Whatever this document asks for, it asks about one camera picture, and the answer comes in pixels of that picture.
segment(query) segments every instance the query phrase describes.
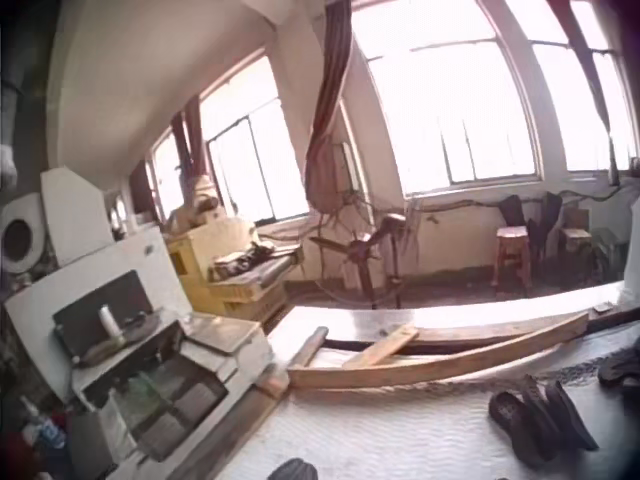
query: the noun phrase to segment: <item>textured metal surface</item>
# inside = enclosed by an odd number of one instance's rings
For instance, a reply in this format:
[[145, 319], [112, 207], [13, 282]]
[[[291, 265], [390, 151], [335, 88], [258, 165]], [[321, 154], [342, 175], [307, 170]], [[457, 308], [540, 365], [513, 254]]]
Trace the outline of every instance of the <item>textured metal surface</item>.
[[[266, 478], [291, 457], [311, 462], [327, 480], [615, 478], [632, 454], [637, 429], [619, 396], [600, 389], [593, 365], [639, 335], [634, 324], [456, 382], [294, 392], [218, 478]], [[324, 352], [320, 361], [329, 358]], [[539, 472], [515, 459], [508, 437], [489, 420], [487, 404], [494, 389], [525, 372], [565, 380], [600, 451], [563, 455]]]

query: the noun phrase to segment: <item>shoe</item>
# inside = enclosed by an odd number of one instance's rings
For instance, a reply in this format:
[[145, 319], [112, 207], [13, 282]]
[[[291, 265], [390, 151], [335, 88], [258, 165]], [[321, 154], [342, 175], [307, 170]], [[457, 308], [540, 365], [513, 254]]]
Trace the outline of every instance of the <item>shoe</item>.
[[318, 480], [318, 471], [301, 458], [292, 458], [276, 468], [267, 480]]
[[640, 358], [636, 351], [640, 345], [636, 342], [633, 350], [606, 359], [598, 369], [598, 380], [604, 387], [617, 386], [626, 377], [640, 378]]
[[489, 401], [489, 415], [511, 438], [513, 452], [531, 468], [545, 463], [536, 442], [535, 425], [527, 406], [508, 392], [496, 393]]
[[520, 393], [536, 425], [534, 433], [540, 455], [547, 461], [553, 460], [560, 451], [562, 434], [551, 416], [549, 405], [543, 398], [538, 383], [531, 375], [524, 376]]
[[581, 448], [589, 452], [598, 450], [598, 444], [587, 430], [576, 406], [560, 382], [547, 384], [545, 394], [547, 402], [549, 402], [551, 416], [562, 432], [566, 446]]

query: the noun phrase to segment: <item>red curtain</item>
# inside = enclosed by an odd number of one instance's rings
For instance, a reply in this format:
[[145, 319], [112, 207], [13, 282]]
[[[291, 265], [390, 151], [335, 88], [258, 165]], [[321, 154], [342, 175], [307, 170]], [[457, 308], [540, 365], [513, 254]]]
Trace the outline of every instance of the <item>red curtain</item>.
[[337, 183], [331, 128], [351, 56], [351, 0], [338, 0], [326, 8], [324, 73], [305, 166], [305, 190], [309, 204], [320, 213], [343, 206]]
[[620, 185], [620, 174], [618, 172], [618, 166], [616, 165], [613, 140], [611, 138], [611, 123], [609, 121], [609, 113], [607, 112], [607, 104], [604, 100], [600, 77], [598, 76], [596, 64], [593, 61], [593, 54], [591, 50], [589, 50], [578, 20], [573, 14], [573, 10], [571, 10], [570, 0], [547, 0], [547, 3], [560, 22], [564, 33], [569, 39], [569, 45], [573, 48], [582, 66], [582, 70], [587, 77], [589, 88], [591, 89], [591, 94], [596, 104], [596, 110], [609, 135], [609, 183], [618, 186]]
[[[189, 134], [189, 142], [184, 127]], [[207, 175], [207, 160], [202, 140], [202, 122], [200, 118], [200, 96], [194, 95], [185, 105], [184, 111], [176, 113], [171, 119], [171, 131], [176, 141], [182, 193], [188, 198], [187, 191], [191, 181], [201, 175]]]
[[143, 159], [138, 162], [138, 165], [129, 176], [131, 201], [134, 212], [149, 212], [151, 219], [157, 222], [159, 219], [150, 185], [151, 179], [147, 176], [146, 162]]

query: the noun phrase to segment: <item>window pane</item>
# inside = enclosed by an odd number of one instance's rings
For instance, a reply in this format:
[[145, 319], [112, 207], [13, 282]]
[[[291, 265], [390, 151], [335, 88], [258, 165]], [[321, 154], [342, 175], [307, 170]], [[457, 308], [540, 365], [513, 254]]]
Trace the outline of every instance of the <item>window pane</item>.
[[202, 101], [203, 138], [209, 140], [217, 136], [239, 118], [277, 97], [269, 59], [262, 57]]
[[411, 47], [406, 3], [406, 0], [398, 0], [353, 12], [353, 31], [366, 58], [401, 52]]
[[225, 182], [232, 201], [238, 207], [238, 215], [253, 222], [273, 218], [249, 122], [243, 120], [209, 146], [211, 156], [216, 157], [223, 170], [216, 175]]
[[547, 0], [506, 0], [529, 40], [568, 43]]
[[417, 77], [415, 55], [370, 64], [405, 194], [449, 185], [435, 114], [437, 93], [425, 85], [430, 76]]
[[414, 0], [409, 2], [409, 16], [412, 47], [495, 37], [475, 0]]
[[593, 5], [585, 1], [572, 1], [571, 9], [578, 20], [580, 30], [582, 30], [582, 34], [589, 48], [607, 50], [609, 48], [609, 42], [604, 35], [598, 17], [596, 17]]
[[353, 29], [366, 58], [495, 37], [475, 0], [396, 0], [355, 12]]
[[229, 82], [233, 90], [235, 117], [240, 118], [278, 97], [276, 81], [267, 57], [262, 57], [234, 76]]
[[153, 163], [158, 181], [158, 194], [164, 214], [169, 217], [171, 212], [182, 206], [182, 188], [180, 187], [180, 157], [173, 134], [165, 138], [153, 154]]
[[205, 141], [217, 136], [221, 131], [235, 122], [234, 96], [231, 87], [225, 84], [205, 98], [200, 104], [202, 122], [202, 138]]
[[251, 115], [251, 128], [276, 219], [309, 212], [280, 101]]
[[371, 63], [405, 194], [535, 173], [518, 92], [495, 44]]
[[582, 67], [572, 50], [534, 45], [549, 85], [571, 171], [605, 169], [609, 142]]
[[616, 163], [620, 170], [628, 170], [629, 158], [636, 155], [636, 147], [631, 120], [625, 103], [624, 90], [612, 55], [595, 53], [594, 61], [598, 69], [598, 76], [602, 83], [602, 90], [604, 91], [604, 98], [609, 112]]

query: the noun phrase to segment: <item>ceiling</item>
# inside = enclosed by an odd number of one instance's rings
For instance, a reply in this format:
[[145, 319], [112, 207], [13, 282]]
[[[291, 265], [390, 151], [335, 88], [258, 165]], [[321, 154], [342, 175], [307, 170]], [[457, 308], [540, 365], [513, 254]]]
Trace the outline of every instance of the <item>ceiling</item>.
[[273, 33], [263, 15], [241, 0], [63, 2], [47, 92], [50, 166], [115, 188], [191, 95]]

